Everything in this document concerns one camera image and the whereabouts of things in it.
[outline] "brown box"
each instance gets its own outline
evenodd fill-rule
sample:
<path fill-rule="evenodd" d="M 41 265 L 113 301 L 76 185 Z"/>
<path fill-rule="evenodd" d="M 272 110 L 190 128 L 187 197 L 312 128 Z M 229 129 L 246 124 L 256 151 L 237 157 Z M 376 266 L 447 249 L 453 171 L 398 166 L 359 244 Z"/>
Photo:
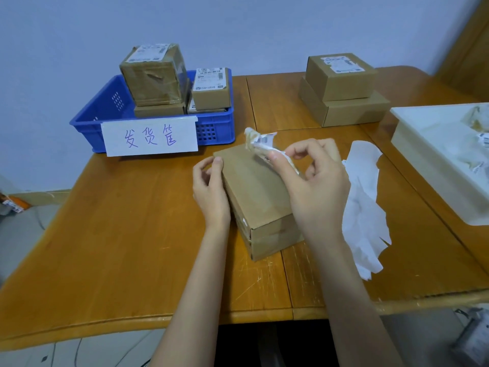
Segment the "brown box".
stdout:
<path fill-rule="evenodd" d="M 224 187 L 252 260 L 303 240 L 284 182 L 245 145 L 215 152 L 224 160 Z"/>
<path fill-rule="evenodd" d="M 178 44 L 143 45 L 120 63 L 134 103 L 139 107 L 183 103 L 187 71 Z"/>
<path fill-rule="evenodd" d="M 304 78 L 299 97 L 322 127 L 378 122 L 391 108 L 391 103 L 376 91 L 370 98 L 322 102 Z"/>
<path fill-rule="evenodd" d="M 217 70 L 224 75 L 218 78 Z M 198 68 L 192 86 L 192 98 L 197 110 L 216 110 L 231 106 L 229 70 L 227 68 Z"/>
<path fill-rule="evenodd" d="M 188 114 L 214 113 L 214 112 L 226 112 L 226 109 L 225 108 L 219 108 L 217 110 L 197 110 L 197 108 L 195 108 L 195 102 L 194 102 L 194 99 L 192 98 L 192 94 L 190 94 L 190 100 L 188 101 L 188 105 L 187 105 L 187 113 Z"/>
<path fill-rule="evenodd" d="M 351 53 L 317 55 L 309 57 L 306 81 L 326 102 L 368 98 L 374 91 L 376 75 L 373 67 Z"/>
<path fill-rule="evenodd" d="M 183 103 L 176 104 L 163 104 L 159 106 L 145 106 L 134 107 L 134 115 L 137 118 L 147 118 L 147 117 L 165 117 L 165 116 L 178 116 L 182 114 L 187 114 L 187 103 L 190 97 L 190 80 L 187 79 L 187 86 L 185 92 L 187 93 L 187 98 Z"/>

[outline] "white wall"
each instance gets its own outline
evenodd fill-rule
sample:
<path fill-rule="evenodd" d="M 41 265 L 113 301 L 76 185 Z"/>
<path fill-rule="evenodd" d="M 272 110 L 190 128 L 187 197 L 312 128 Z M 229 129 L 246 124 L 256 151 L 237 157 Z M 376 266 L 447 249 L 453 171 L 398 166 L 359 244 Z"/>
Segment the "white wall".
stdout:
<path fill-rule="evenodd" d="M 91 148 L 68 122 L 133 45 L 178 42 L 187 68 L 236 75 L 338 52 L 434 73 L 479 1 L 2 0 L 0 173 L 22 190 L 70 188 Z"/>

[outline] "forearm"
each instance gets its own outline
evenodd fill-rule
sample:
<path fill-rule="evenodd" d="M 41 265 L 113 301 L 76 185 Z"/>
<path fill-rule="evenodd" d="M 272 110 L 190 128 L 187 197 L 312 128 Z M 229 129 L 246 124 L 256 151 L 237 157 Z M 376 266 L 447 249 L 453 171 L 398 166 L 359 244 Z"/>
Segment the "forearm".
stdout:
<path fill-rule="evenodd" d="M 343 239 L 312 245 L 339 364 L 402 365 Z"/>
<path fill-rule="evenodd" d="M 205 231 L 179 305 L 151 360 L 157 366 L 212 366 L 229 227 Z"/>

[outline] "floor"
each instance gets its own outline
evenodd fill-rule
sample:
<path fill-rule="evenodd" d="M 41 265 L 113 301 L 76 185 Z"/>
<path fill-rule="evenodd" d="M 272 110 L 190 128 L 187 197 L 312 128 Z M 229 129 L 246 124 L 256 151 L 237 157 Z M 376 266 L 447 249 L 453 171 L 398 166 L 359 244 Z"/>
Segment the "floor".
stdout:
<path fill-rule="evenodd" d="M 40 206 L 0 217 L 0 286 L 35 245 L 58 208 Z M 383 321 L 406 366 L 460 366 L 449 345 L 466 322 L 451 309 L 385 316 Z M 3 352 L 0 366 L 145 367 L 163 333 L 163 329 L 124 332 Z"/>

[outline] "blue plastic crate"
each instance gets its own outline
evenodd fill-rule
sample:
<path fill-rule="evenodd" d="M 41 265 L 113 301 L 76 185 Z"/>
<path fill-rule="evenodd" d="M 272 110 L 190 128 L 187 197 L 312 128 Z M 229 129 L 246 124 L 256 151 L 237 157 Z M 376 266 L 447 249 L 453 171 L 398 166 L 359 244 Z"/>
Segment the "blue plastic crate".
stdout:
<path fill-rule="evenodd" d="M 195 123 L 198 145 L 229 144 L 235 141 L 233 79 L 229 69 L 231 108 L 226 112 L 197 114 Z M 193 82 L 195 71 L 187 71 Z M 114 76 L 101 91 L 70 121 L 89 141 L 95 153 L 105 153 L 105 143 L 100 124 L 105 121 L 139 120 L 134 116 L 134 102 L 122 75 Z"/>

